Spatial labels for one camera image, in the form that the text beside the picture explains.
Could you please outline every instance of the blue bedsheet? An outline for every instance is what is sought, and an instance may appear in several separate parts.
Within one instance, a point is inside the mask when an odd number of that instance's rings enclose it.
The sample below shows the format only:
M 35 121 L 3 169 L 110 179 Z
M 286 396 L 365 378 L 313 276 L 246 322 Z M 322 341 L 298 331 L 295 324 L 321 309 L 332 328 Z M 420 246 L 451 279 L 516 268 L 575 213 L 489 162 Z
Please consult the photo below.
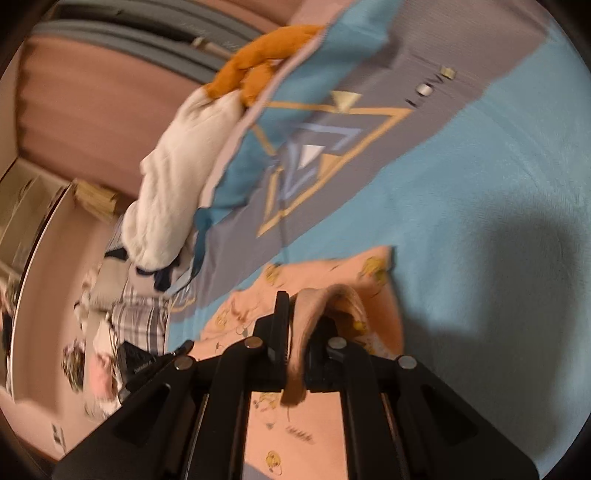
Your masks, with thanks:
M 361 0 L 337 25 L 372 25 L 386 1 Z M 318 65 L 345 61 L 347 39 L 329 31 L 275 94 L 259 124 L 276 153 L 248 205 L 211 216 L 168 348 L 198 338 L 267 261 L 392 245 L 407 352 L 545 475 L 591 411 L 591 76 L 533 1 L 476 11 L 448 0 L 420 14 L 413 1 L 391 3 L 391 18 L 374 25 L 387 33 L 375 54 L 332 86 Z M 433 87 L 424 98 L 423 83 Z M 333 88 L 366 110 L 310 107 L 335 106 Z M 248 146 L 255 140 L 243 147 L 267 155 Z

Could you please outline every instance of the plaid fabric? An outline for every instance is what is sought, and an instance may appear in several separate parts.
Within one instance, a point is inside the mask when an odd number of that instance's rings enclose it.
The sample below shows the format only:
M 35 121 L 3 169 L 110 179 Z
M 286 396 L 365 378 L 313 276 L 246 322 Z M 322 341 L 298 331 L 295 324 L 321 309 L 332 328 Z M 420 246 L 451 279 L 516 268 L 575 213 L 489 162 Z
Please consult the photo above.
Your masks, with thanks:
M 109 243 L 105 248 L 105 253 L 111 252 L 113 250 L 117 250 L 118 248 L 123 248 L 123 241 L 121 240 L 121 225 L 123 224 L 123 215 L 119 217 L 115 227 L 113 228 L 113 233 L 111 234 L 111 238 L 109 239 Z
M 167 318 L 167 306 L 118 303 L 111 312 L 113 330 L 121 342 L 127 340 L 155 355 L 164 354 Z
M 128 280 L 121 294 L 121 303 L 130 306 L 139 307 L 158 307 L 168 309 L 168 297 L 164 296 L 146 296 L 138 293 L 131 282 Z

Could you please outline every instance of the wall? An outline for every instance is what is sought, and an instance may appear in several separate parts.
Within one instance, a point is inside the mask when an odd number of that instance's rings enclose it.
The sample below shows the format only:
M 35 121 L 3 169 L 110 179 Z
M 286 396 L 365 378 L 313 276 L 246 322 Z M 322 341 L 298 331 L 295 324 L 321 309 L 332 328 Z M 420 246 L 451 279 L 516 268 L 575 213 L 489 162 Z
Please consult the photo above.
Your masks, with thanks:
M 0 79 L 0 177 L 17 157 L 14 99 L 21 51 L 18 50 Z
M 47 266 L 46 288 L 38 297 L 39 324 L 30 335 L 32 399 L 14 404 L 0 389 L 0 408 L 15 433 L 55 459 L 63 453 L 54 446 L 52 423 L 63 429 L 67 450 L 97 426 L 84 415 L 82 396 L 72 392 L 61 371 L 61 350 L 79 331 L 72 307 L 80 296 L 82 277 L 100 261 L 111 231 L 112 225 L 81 208 L 74 211 Z

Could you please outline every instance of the clothing pile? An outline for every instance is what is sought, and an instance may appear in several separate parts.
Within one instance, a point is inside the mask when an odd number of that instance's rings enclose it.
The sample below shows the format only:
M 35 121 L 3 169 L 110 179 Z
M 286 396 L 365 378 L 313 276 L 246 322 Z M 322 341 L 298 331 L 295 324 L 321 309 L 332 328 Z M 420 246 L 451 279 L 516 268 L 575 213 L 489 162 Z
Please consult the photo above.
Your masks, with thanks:
M 139 198 L 124 215 L 122 243 L 137 267 L 157 271 L 175 261 L 217 155 L 244 107 L 271 80 L 276 62 L 291 57 L 321 29 L 282 27 L 257 38 L 181 105 L 156 148 L 142 160 Z

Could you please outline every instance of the triangle pattern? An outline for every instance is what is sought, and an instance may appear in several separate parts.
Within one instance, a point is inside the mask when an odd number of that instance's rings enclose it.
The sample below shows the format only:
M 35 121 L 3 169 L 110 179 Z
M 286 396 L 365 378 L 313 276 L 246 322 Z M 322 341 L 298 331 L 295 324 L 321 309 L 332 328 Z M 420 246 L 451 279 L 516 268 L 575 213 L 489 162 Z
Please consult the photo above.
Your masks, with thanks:
M 347 113 L 355 102 L 361 98 L 360 93 L 344 92 L 342 90 L 332 90 L 330 94 L 340 113 Z
M 297 169 L 301 170 L 308 166 L 308 164 L 314 160 L 323 150 L 325 149 L 322 145 L 304 145 L 301 148 L 300 164 Z
M 331 153 L 325 153 L 320 159 L 320 168 L 318 169 L 317 178 L 320 180 L 326 176 L 332 168 L 339 162 L 341 157 L 333 155 Z

